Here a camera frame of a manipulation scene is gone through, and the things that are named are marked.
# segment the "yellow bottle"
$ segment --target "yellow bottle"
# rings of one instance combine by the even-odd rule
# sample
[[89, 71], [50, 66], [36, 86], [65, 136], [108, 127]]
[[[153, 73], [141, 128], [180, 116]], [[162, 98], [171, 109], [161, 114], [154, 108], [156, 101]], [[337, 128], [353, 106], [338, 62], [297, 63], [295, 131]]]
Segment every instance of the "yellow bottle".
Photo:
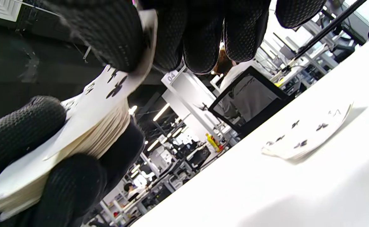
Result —
[[207, 141], [215, 148], [215, 151], [219, 152], [219, 142], [216, 141], [212, 135], [209, 135], [208, 133], [205, 135], [207, 136]]

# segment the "black glove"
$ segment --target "black glove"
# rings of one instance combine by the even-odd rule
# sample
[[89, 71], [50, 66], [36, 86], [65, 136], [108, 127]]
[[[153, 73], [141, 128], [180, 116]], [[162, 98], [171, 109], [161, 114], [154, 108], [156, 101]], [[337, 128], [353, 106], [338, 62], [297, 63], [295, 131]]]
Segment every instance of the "black glove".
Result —
[[[0, 119], [0, 173], [54, 135], [65, 109], [52, 97], [38, 96]], [[108, 194], [138, 158], [144, 137], [133, 121], [99, 159], [76, 154], [49, 174], [40, 202], [1, 222], [0, 227], [79, 227], [83, 217]]]
[[[292, 28], [310, 20], [326, 0], [278, 0], [279, 23]], [[221, 38], [236, 62], [251, 60], [260, 46], [271, 0], [140, 0], [157, 9], [154, 66], [176, 69], [182, 56], [194, 73], [207, 73], [218, 58]], [[135, 69], [144, 49], [137, 10], [131, 0], [47, 0], [67, 24], [118, 70]]]

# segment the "playing card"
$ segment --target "playing card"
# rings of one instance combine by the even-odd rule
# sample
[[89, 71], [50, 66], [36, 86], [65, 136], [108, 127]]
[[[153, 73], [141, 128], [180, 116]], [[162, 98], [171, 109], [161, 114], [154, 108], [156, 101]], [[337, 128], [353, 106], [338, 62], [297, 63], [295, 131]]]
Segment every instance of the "playing card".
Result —
[[289, 123], [289, 129], [270, 139], [261, 151], [285, 160], [299, 160], [326, 142], [341, 127], [353, 102], [339, 102], [321, 112], [303, 113], [301, 120]]
[[130, 122], [127, 96], [150, 72], [156, 46], [156, 12], [144, 10], [139, 15], [149, 42], [137, 69], [125, 73], [106, 66], [80, 95], [62, 102], [68, 111], [63, 128], [0, 174], [2, 220], [39, 200], [47, 174], [63, 158], [76, 152], [99, 158], [124, 132]]

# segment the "bottle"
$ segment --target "bottle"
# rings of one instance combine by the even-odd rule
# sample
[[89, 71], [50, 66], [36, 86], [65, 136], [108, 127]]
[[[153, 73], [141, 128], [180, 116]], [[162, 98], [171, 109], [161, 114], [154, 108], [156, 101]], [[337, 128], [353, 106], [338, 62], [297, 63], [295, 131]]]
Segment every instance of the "bottle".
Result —
[[220, 152], [222, 150], [221, 144], [212, 135], [208, 133], [205, 135], [207, 136], [207, 141], [215, 148], [215, 151]]

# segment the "ceiling vent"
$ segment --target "ceiling vent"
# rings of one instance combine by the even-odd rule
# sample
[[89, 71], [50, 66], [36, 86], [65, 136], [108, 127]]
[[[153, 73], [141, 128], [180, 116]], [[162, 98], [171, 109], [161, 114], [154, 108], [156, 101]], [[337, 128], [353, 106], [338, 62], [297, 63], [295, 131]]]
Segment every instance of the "ceiling vent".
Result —
[[16, 21], [22, 4], [14, 0], [0, 0], [0, 18]]

